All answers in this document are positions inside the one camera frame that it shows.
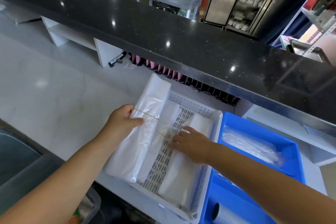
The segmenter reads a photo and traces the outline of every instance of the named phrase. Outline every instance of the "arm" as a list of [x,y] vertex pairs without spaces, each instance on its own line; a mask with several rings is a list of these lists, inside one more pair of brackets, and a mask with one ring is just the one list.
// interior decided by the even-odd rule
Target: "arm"
[[55,173],[0,217],[0,224],[67,223],[110,155],[142,118],[129,118],[133,105],[115,110],[99,134]]
[[195,163],[210,165],[237,184],[278,223],[336,223],[336,201],[193,128],[179,132],[170,147]]

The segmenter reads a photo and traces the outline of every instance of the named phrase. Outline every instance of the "marble surface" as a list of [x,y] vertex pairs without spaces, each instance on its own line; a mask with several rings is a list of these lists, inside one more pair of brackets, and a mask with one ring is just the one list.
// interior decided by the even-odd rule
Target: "marble surface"
[[[64,160],[99,132],[114,109],[135,104],[153,73],[123,68],[126,60],[101,68],[97,52],[74,42],[55,47],[41,21],[15,26],[2,13],[0,46],[0,118]],[[233,112],[211,96],[169,81],[180,94]],[[184,223],[119,179],[101,172],[96,181],[162,224]]]
[[9,0],[336,136],[336,68],[132,0]]

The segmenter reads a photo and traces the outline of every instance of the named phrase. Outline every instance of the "blue plastic bin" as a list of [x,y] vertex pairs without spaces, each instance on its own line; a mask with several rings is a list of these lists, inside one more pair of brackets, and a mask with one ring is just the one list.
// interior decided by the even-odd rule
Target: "blue plastic bin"
[[[222,133],[225,126],[229,126],[240,132],[244,132],[275,145],[276,150],[281,152],[282,157],[284,158],[284,165],[275,167],[249,153],[223,142]],[[223,116],[218,143],[224,144],[245,156],[305,183],[299,148],[295,142],[283,136],[232,113],[226,112]],[[215,175],[214,173],[215,170],[212,169],[200,223],[213,224],[211,214],[215,204],[220,203],[250,224],[275,224],[271,217],[269,217],[249,195],[239,187],[230,183],[229,180]]]

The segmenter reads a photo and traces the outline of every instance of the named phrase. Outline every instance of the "black countertop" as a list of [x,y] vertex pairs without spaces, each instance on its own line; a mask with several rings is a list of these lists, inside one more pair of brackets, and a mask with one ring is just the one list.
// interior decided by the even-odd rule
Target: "black countertop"
[[132,0],[7,0],[336,135],[336,68]]

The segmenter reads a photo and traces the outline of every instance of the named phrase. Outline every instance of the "white marble countertop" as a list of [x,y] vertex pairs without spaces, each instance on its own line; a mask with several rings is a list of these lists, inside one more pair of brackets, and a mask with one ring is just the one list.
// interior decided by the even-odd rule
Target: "white marble countertop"
[[[135,104],[153,73],[124,64],[101,68],[95,51],[74,42],[55,47],[41,21],[15,26],[1,13],[0,46],[0,118],[64,160],[99,132],[114,109]],[[180,94],[233,112],[211,96],[170,82]],[[96,181],[161,224],[185,223],[119,179],[101,172]]]

